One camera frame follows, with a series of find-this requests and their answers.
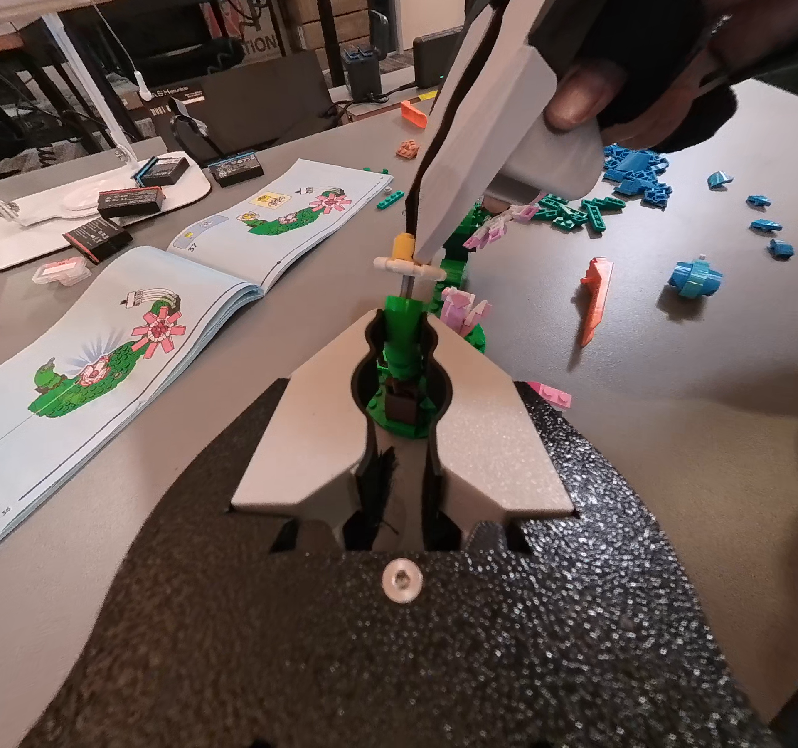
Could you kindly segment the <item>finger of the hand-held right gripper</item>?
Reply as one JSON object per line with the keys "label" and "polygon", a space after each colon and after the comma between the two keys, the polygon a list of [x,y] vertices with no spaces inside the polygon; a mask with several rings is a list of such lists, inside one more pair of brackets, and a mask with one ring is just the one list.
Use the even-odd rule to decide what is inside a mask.
{"label": "finger of the hand-held right gripper", "polygon": [[436,102],[431,111],[429,136],[437,137],[444,126],[449,101],[454,98],[458,104],[463,93],[457,93],[464,77],[467,88],[473,85],[476,77],[493,49],[497,31],[500,27],[500,13],[493,0],[465,0],[464,25],[454,45],[448,62],[447,73],[439,87]]}
{"label": "finger of the hand-held right gripper", "polygon": [[532,29],[556,0],[493,0],[500,13],[495,44],[473,85],[452,98],[406,195],[404,233],[415,261],[430,261],[456,221],[504,167],[552,99],[557,76],[532,45]]}

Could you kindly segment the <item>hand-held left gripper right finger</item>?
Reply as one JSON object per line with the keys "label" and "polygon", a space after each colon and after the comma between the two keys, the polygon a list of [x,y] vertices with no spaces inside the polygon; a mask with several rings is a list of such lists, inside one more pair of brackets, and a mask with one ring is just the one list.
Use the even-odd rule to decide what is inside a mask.
{"label": "hand-held left gripper right finger", "polygon": [[480,523],[570,517],[574,504],[511,377],[438,318],[423,325],[434,405],[423,475],[423,545],[457,550]]}

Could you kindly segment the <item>round green lego stem model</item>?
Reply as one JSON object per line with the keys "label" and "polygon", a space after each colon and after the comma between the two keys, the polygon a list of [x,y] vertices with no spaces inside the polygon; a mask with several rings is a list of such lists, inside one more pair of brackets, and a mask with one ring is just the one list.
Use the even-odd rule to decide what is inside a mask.
{"label": "round green lego stem model", "polygon": [[[491,308],[487,300],[477,302],[474,294],[445,285],[439,321],[484,353],[480,323]],[[377,388],[366,411],[383,429],[408,439],[427,437],[451,398],[451,382],[434,357],[439,346],[432,322],[419,300],[385,300],[375,362]]]}

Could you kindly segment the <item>yellow white lego daisy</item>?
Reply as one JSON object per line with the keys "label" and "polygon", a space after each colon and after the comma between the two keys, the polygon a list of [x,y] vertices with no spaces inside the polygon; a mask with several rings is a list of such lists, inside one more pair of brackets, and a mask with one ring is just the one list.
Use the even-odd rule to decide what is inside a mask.
{"label": "yellow white lego daisy", "polygon": [[391,272],[402,277],[425,279],[442,282],[447,272],[429,264],[421,264],[414,260],[415,237],[410,233],[401,233],[394,239],[392,254],[374,259],[374,268],[381,272]]}

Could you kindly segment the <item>lego instruction booklet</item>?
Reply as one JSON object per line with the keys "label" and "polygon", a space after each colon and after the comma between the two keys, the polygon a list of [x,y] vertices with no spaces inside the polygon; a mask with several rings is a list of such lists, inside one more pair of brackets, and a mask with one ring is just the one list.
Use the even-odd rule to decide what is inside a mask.
{"label": "lego instruction booklet", "polygon": [[192,363],[225,322],[393,184],[298,159],[238,204],[135,247],[2,364],[6,538]]}

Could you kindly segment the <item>pile of teal lego plates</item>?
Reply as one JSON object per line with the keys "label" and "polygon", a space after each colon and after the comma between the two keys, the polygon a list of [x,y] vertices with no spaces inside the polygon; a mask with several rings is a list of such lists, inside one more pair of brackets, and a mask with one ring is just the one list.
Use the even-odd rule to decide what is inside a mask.
{"label": "pile of teal lego plates", "polygon": [[613,196],[603,198],[583,199],[577,204],[554,195],[544,195],[536,204],[532,221],[552,224],[562,232],[575,232],[585,228],[593,234],[604,234],[606,222],[604,215],[607,213],[621,212],[626,207],[626,202]]}

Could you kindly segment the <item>light pink lego plate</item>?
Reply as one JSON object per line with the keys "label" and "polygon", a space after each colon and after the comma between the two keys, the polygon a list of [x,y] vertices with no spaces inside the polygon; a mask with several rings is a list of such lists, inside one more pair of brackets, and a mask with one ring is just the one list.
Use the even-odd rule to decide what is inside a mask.
{"label": "light pink lego plate", "polygon": [[538,381],[527,381],[526,384],[545,402],[559,410],[569,410],[572,406],[572,396],[567,392],[546,385]]}

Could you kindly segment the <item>pile of blue lego pieces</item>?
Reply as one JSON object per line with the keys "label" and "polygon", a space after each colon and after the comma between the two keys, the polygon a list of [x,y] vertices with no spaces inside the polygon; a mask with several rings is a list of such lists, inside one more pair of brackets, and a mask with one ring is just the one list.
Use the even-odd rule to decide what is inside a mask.
{"label": "pile of blue lego pieces", "polygon": [[604,147],[603,181],[625,197],[639,197],[643,204],[666,209],[673,189],[663,181],[670,166],[667,156],[653,150],[631,150],[618,144]]}

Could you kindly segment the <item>blue round lego assembly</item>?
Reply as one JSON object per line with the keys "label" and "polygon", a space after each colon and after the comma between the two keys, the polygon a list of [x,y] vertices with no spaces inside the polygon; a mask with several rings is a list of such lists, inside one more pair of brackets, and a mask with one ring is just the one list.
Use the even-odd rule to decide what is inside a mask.
{"label": "blue round lego assembly", "polygon": [[723,278],[724,275],[701,254],[690,262],[678,262],[667,284],[682,298],[694,300],[717,293]]}

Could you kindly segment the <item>black power box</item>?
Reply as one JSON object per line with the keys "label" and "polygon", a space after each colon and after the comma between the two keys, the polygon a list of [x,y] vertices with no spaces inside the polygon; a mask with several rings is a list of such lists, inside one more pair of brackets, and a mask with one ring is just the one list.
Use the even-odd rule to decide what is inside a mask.
{"label": "black power box", "polygon": [[412,51],[414,77],[419,89],[438,87],[456,52],[462,26],[416,37]]}

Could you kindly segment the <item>black battery charger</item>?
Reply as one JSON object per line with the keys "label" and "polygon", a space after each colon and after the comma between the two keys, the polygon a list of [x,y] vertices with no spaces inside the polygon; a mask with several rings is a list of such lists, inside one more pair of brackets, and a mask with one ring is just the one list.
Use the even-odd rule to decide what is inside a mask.
{"label": "black battery charger", "polygon": [[381,56],[370,43],[342,47],[342,64],[350,99],[355,103],[382,99]]}

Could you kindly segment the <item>black carrying case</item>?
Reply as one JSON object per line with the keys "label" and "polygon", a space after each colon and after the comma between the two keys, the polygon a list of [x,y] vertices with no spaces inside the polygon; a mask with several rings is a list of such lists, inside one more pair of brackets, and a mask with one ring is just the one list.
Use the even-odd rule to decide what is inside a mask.
{"label": "black carrying case", "polygon": [[337,119],[308,51],[163,86],[145,108],[167,148],[201,167],[326,131]]}

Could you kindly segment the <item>black battery blue edge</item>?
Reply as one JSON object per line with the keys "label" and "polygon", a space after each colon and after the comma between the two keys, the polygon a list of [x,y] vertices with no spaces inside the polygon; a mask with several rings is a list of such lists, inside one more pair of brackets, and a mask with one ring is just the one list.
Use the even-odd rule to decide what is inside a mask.
{"label": "black battery blue edge", "polygon": [[264,168],[253,151],[215,160],[207,165],[207,170],[221,188],[264,176]]}
{"label": "black battery blue edge", "polygon": [[164,188],[176,184],[189,168],[185,156],[153,156],[134,173],[133,181],[140,188]]}

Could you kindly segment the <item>black battery red edge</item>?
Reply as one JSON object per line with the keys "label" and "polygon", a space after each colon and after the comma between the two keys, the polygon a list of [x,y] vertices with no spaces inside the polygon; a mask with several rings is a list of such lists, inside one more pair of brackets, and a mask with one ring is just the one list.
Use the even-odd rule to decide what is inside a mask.
{"label": "black battery red edge", "polygon": [[97,196],[96,210],[105,219],[147,217],[159,214],[165,199],[160,186],[105,191]]}
{"label": "black battery red edge", "polygon": [[94,265],[113,257],[133,242],[126,228],[102,216],[63,233],[63,238]]}

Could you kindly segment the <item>clear memory card case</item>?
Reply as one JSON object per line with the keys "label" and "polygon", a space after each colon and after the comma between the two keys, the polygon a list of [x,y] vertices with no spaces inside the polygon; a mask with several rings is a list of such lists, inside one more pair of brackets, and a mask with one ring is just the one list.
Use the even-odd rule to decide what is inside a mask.
{"label": "clear memory card case", "polygon": [[92,276],[91,267],[85,257],[76,255],[63,260],[42,264],[33,277],[35,285],[58,284],[72,287]]}

